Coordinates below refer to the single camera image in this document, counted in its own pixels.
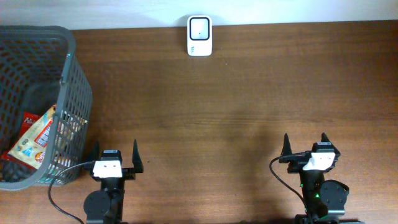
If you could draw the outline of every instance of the food packet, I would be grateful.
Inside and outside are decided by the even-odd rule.
[[[8,156],[38,169],[44,159],[54,114],[55,106],[51,107],[22,135],[8,152]]]
[[[20,130],[19,130],[18,139],[20,139],[20,138],[22,137],[22,135],[25,134],[25,132],[26,132],[38,119],[40,119],[40,116],[39,116],[39,115],[31,114],[31,113],[25,112],[25,113],[24,113],[24,119],[23,119],[23,121],[22,121],[22,125],[21,125],[21,128],[20,128]],[[27,164],[25,164],[25,163],[23,163],[23,162],[21,162],[21,161],[19,161],[19,160],[17,160],[17,159],[14,159],[14,158],[12,158],[11,156],[8,156],[8,152],[9,152],[9,150],[8,150],[7,152],[5,152],[3,155],[1,155],[1,159],[2,159],[2,160],[7,160],[7,161],[16,162],[16,163],[21,164],[21,165],[24,165],[24,166],[26,166],[26,167],[28,167],[28,168],[30,168],[30,169],[33,169],[33,167],[28,166]]]

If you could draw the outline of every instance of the plastic basket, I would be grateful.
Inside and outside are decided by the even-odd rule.
[[[0,153],[18,140],[24,112],[43,115],[57,104],[40,168],[0,161],[0,189],[49,184],[59,172],[80,163],[93,96],[75,45],[63,27],[0,27]],[[77,176],[78,169],[72,169],[56,184]]]

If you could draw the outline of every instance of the red package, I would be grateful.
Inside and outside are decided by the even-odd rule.
[[[36,114],[31,114],[28,112],[24,113],[24,121],[22,122],[22,126],[21,129],[19,130],[19,134],[18,134],[18,139],[22,137],[23,134],[25,134],[25,132],[38,120],[40,119],[39,115]],[[1,155],[1,159],[3,160],[7,160],[7,161],[12,161],[12,162],[16,162],[18,164],[27,166],[28,168],[33,169],[33,167],[27,165],[24,162],[21,162],[17,159],[12,158],[11,156],[8,156],[9,151],[5,152],[3,155]]]

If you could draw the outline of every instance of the yellow and white package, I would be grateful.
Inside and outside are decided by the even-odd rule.
[[[22,135],[8,154],[38,169],[44,159],[54,114],[55,106],[51,107]]]

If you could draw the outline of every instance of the white wall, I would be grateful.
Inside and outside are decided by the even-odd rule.
[[[0,25],[170,27],[192,14],[214,25],[384,20],[398,19],[398,0],[0,0]]]

